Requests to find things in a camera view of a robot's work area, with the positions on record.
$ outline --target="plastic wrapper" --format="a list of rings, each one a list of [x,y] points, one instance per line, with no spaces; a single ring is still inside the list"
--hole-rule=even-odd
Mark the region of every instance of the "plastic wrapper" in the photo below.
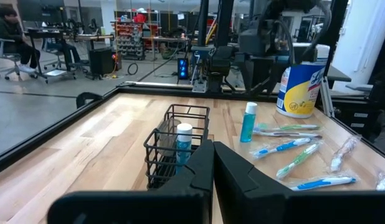
[[[317,124],[287,124],[279,128],[270,127],[265,123],[258,123],[256,127],[260,128],[262,132],[278,132],[278,131],[292,131],[292,130],[319,130],[320,126]]]
[[[340,174],[340,175],[328,175],[324,177],[314,177],[299,183],[290,183],[289,187],[294,191],[312,190],[320,187],[330,187],[342,184],[353,184],[358,181],[356,175],[353,174]]]
[[[384,172],[378,173],[376,190],[385,190],[385,173]]]
[[[263,147],[261,149],[251,151],[249,153],[256,160],[256,159],[263,158],[263,157],[265,157],[271,153],[283,152],[283,151],[286,151],[289,149],[293,149],[295,147],[309,144],[313,141],[314,141],[313,138],[300,138],[300,139],[295,139],[295,140],[289,140],[289,141],[284,141],[281,144],[277,144],[277,145],[273,144],[269,147]]]
[[[316,152],[320,148],[321,144],[322,142],[316,142],[311,146],[309,146],[308,148],[306,148],[302,153],[300,153],[296,158],[294,158],[294,160],[289,165],[278,170],[276,174],[276,178],[278,180],[281,180],[284,177],[286,177],[297,165],[307,160],[307,158],[309,158],[310,155]]]
[[[360,136],[351,136],[345,143],[343,143],[343,146],[334,153],[330,164],[331,172],[338,172],[341,170],[343,158],[355,149],[360,138]]]
[[[269,128],[267,124],[259,123],[255,125],[253,133],[270,137],[321,138],[319,134],[314,132],[298,132],[301,130],[318,130],[319,128],[319,125],[315,124],[292,124],[279,128]]]

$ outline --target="black cable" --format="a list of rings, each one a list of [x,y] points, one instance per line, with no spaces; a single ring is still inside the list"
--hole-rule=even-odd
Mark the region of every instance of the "black cable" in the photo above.
[[[323,23],[323,28],[321,29],[320,33],[316,35],[316,38],[312,40],[311,45],[306,48],[306,50],[303,52],[302,56],[299,58],[299,61],[297,61],[297,64],[301,64],[303,62],[303,59],[306,58],[306,56],[310,53],[311,50],[313,50],[318,42],[320,41],[320,38],[325,35],[325,33],[328,31],[328,28],[330,27],[331,24],[331,17],[332,13],[331,10],[326,7],[320,0],[315,0],[316,1],[316,6],[319,7],[325,15],[324,23]]]
[[[227,86],[231,89],[232,92],[237,91],[237,90],[234,88],[234,86],[232,86],[232,85],[229,83],[229,81],[227,81],[227,77],[224,77],[224,82],[225,82],[224,84],[227,85]]]
[[[195,34],[195,30],[197,29],[200,16],[201,16],[201,9],[199,10],[198,18],[195,21],[194,27],[192,28],[192,35],[191,35],[191,38],[188,40],[186,54],[184,55],[184,59],[187,59],[188,50],[191,48],[191,42],[194,40],[194,34]]]
[[[274,23],[280,24],[281,28],[283,29],[285,35],[287,36],[287,42],[288,42],[288,48],[290,49],[290,65],[295,64],[295,50],[293,49],[293,42],[292,42],[292,36],[289,31],[289,28],[287,25],[284,23],[284,21],[281,20],[275,20]]]
[[[130,72],[130,68],[131,68],[132,65],[136,65],[136,70],[135,70],[135,72],[133,72],[133,73]],[[129,67],[128,67],[128,74],[129,74],[129,75],[136,75],[137,71],[138,71],[138,64],[137,64],[136,62],[131,63],[131,64],[129,65]]]
[[[155,71],[157,71],[157,69],[159,69],[160,67],[162,67],[163,65],[165,65],[166,63],[170,62],[172,59],[169,59],[165,62],[163,62],[160,66],[156,67],[154,70],[148,72],[145,76],[141,77],[139,80],[137,80],[138,82],[141,82],[143,81],[145,78],[147,78],[149,75],[151,75],[152,73],[154,73]]]

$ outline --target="blue toothpaste tube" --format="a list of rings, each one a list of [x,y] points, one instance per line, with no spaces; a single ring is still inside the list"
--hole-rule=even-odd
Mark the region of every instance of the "blue toothpaste tube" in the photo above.
[[[257,104],[248,102],[242,122],[240,142],[250,142],[254,132]]]

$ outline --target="wooden tabletop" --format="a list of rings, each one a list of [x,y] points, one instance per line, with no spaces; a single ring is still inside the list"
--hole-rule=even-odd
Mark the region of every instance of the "wooden tabletop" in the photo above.
[[[51,203],[67,192],[146,190],[143,141],[173,103],[210,107],[209,138],[222,141],[250,161],[251,149],[286,140],[255,136],[251,143],[241,144],[244,101],[118,94],[0,173],[0,223],[45,223]],[[286,181],[325,175],[333,152],[351,136],[318,110],[309,119],[293,119],[278,114],[273,103],[259,103],[257,122],[321,126],[325,143]],[[253,163],[275,177],[302,150],[269,155]],[[360,142],[346,158],[343,170],[354,172],[358,182],[328,190],[374,189],[377,171],[385,171],[385,159]],[[216,194],[213,223],[222,223]]]

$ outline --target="black wire basket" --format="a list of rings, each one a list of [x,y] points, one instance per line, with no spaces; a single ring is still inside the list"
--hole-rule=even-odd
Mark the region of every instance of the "black wire basket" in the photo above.
[[[192,125],[191,150],[176,149],[177,125]],[[147,163],[147,189],[158,189],[176,174],[176,167],[183,164],[176,162],[176,152],[191,154],[207,139],[209,126],[209,108],[204,106],[171,105],[164,114],[164,120],[155,128],[144,142]]]

